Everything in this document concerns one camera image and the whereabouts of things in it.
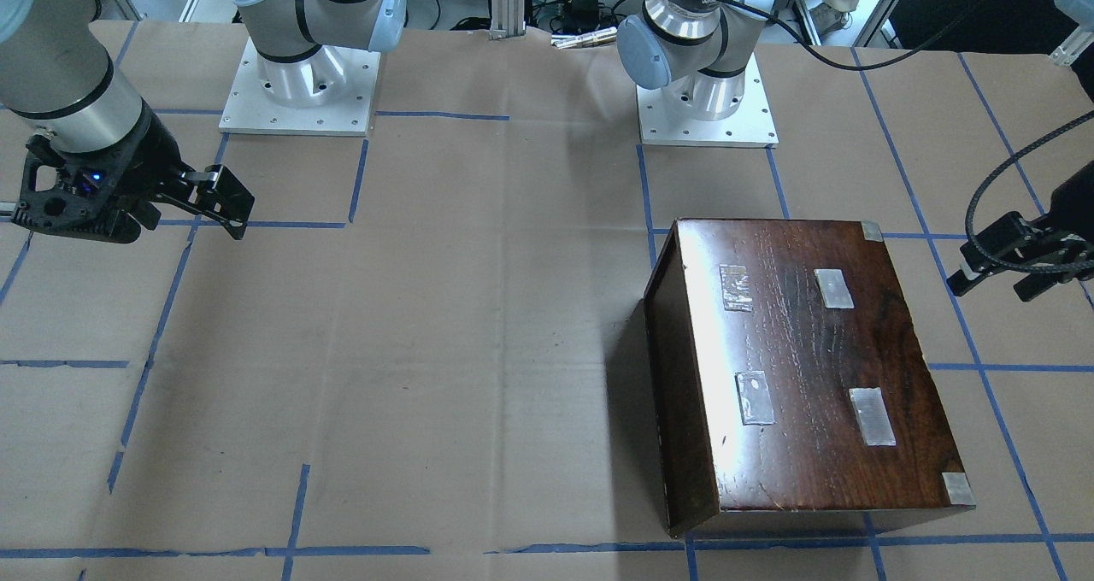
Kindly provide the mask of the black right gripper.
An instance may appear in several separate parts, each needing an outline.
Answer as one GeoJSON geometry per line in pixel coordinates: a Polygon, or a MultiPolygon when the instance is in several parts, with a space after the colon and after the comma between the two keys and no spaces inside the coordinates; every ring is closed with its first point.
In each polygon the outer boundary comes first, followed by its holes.
{"type": "Polygon", "coordinates": [[[11,221],[65,239],[129,244],[154,230],[156,204],[172,204],[244,239],[255,198],[231,169],[210,165],[203,181],[181,161],[179,146],[149,107],[117,144],[85,153],[63,152],[43,131],[26,144],[21,191],[11,221]]]}

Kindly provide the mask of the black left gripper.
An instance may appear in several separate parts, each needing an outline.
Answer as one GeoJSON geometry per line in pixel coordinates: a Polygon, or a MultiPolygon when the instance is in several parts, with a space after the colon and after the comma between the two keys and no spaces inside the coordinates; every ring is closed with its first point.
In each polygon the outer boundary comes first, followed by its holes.
{"type": "MultiPolygon", "coordinates": [[[[1023,302],[1041,297],[1055,284],[1067,284],[1091,278],[1091,269],[1050,271],[1064,263],[1091,262],[1091,206],[1093,206],[1093,161],[1071,179],[1063,181],[1051,193],[1050,211],[1034,221],[1019,212],[1000,216],[991,226],[974,235],[987,253],[1013,266],[1035,266],[1015,284],[1015,294],[1023,302]]],[[[989,277],[1003,271],[989,262],[971,242],[962,244],[961,266],[946,279],[953,297],[982,284],[989,277]]]]}

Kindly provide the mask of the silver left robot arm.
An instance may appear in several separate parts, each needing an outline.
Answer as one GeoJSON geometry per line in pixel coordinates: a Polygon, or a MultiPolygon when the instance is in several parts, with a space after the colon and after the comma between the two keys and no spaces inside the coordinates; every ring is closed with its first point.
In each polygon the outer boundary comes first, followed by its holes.
{"type": "MultiPolygon", "coordinates": [[[[767,23],[776,21],[773,0],[642,0],[617,33],[626,73],[645,90],[670,88],[691,75],[714,81],[738,78],[767,23]]],[[[973,193],[964,218],[966,242],[961,269],[948,276],[950,293],[965,297],[989,277],[1022,274],[1015,294],[1028,302],[1055,284],[1091,278],[1091,165],[1051,193],[1050,210],[1036,219],[1017,212],[977,230],[974,216],[993,181],[1024,156],[1083,123],[1091,113],[1036,138],[1002,163],[973,193]]]]}

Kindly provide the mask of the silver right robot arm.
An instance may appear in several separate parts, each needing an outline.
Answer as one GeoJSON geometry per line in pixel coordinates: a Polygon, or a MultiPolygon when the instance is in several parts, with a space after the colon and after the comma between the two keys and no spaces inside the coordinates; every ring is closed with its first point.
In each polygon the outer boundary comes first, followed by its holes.
{"type": "MultiPolygon", "coordinates": [[[[3,0],[3,105],[34,133],[18,226],[129,244],[160,204],[203,214],[242,239],[255,199],[230,169],[196,171],[89,25],[107,0],[3,0]]],[[[233,0],[277,103],[319,102],[344,86],[337,47],[388,53],[406,0],[233,0]]]]}

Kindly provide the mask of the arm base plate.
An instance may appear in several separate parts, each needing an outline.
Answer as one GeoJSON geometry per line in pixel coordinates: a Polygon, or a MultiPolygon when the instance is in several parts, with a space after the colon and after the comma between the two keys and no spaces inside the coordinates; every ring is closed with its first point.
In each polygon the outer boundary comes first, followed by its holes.
{"type": "Polygon", "coordinates": [[[226,133],[364,138],[382,53],[321,47],[293,63],[274,62],[247,43],[224,103],[226,133]]]}

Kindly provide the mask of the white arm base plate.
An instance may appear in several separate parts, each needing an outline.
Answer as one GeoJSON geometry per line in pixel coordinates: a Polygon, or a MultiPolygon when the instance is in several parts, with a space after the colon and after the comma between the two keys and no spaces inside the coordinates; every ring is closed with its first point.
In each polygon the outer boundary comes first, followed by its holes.
{"type": "Polygon", "coordinates": [[[637,101],[642,144],[773,148],[780,142],[755,56],[733,78],[695,73],[667,88],[637,88],[637,101]]]}

